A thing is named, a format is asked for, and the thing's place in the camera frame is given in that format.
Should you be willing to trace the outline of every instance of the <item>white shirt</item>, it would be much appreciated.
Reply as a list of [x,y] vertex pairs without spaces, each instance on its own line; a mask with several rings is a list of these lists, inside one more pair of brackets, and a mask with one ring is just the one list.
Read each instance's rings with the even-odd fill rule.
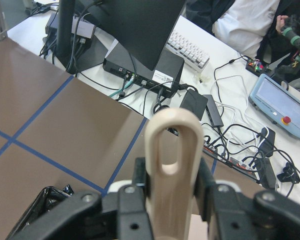
[[280,0],[235,0],[212,26],[214,35],[243,55],[255,58]]

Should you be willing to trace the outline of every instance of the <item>sticker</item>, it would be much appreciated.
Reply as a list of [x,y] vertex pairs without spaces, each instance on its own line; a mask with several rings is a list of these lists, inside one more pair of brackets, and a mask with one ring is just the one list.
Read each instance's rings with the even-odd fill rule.
[[168,76],[167,74],[164,74],[161,71],[155,70],[152,80],[159,83],[159,84],[164,84],[164,86],[171,88],[172,87],[172,81],[174,80],[173,77]]

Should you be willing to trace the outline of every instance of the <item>white keyboard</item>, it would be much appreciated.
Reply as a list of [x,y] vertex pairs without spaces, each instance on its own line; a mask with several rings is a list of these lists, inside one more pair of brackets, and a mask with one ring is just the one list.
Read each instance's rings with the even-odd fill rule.
[[210,56],[180,33],[173,31],[165,47],[184,59],[190,67],[201,73]]

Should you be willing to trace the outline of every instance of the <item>person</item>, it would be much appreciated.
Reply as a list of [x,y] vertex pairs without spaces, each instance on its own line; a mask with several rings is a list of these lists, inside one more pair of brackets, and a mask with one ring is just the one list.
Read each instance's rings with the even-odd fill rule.
[[[298,16],[300,0],[188,0],[186,18],[233,49],[270,64],[289,54],[280,65],[289,65],[297,49],[281,34],[285,19]],[[290,82],[300,77],[286,74]]]

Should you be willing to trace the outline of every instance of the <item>red button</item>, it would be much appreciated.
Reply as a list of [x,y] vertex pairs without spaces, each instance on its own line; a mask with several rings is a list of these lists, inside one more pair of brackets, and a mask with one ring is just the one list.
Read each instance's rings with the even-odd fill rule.
[[291,123],[291,119],[288,116],[284,116],[281,120],[285,125],[288,125],[289,123]]

